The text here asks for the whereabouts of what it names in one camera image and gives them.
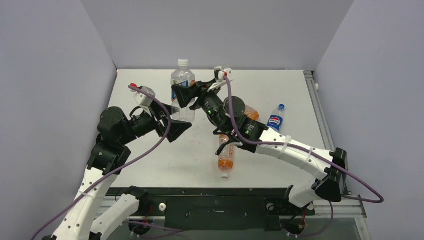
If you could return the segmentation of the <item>clear water bottle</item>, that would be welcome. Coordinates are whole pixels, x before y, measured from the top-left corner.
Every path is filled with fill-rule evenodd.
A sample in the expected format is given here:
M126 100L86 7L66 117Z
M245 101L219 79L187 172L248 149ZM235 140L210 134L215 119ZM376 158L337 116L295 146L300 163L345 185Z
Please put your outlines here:
M188 102L190 87L196 82L195 74L189 68L188 59L178 59L178 68L171 74L171 118L177 121L193 123L195 121L195 112L190 110L195 100L192 98Z

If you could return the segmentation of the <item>slim orange drink bottle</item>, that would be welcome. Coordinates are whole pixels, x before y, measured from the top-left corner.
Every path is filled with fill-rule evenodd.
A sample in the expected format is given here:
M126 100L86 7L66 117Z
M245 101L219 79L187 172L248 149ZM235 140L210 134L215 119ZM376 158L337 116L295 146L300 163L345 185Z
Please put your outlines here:
M217 166L223 179L230 177L230 172L234 166L234 148L229 144L229 138L226 135L219 136L219 147L223 147L218 156Z

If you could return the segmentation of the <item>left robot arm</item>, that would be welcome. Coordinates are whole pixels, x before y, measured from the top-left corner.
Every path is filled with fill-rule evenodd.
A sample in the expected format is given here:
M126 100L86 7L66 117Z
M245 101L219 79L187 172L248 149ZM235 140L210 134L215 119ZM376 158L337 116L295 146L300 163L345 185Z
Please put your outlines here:
M130 186L100 217L98 210L112 183L131 155L127 144L151 132L172 143L192 124L168 120L157 104L127 118L119 107L109 107L100 115L99 135L93 147L75 204L66 212L59 227L46 240L106 240L130 215L143 215L149 209L148 192Z

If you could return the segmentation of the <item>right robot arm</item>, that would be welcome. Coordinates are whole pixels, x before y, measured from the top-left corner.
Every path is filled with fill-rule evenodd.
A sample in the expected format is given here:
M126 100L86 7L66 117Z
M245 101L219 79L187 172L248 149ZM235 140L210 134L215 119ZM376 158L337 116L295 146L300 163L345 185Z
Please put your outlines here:
M284 136L245 114L246 105L237 96L221 100L215 81L171 87L181 108L201 109L216 127L214 135L226 135L231 144L254 154L276 158L312 176L306 183L287 189L283 209L294 214L315 200L342 201L346 185L346 152L314 148Z

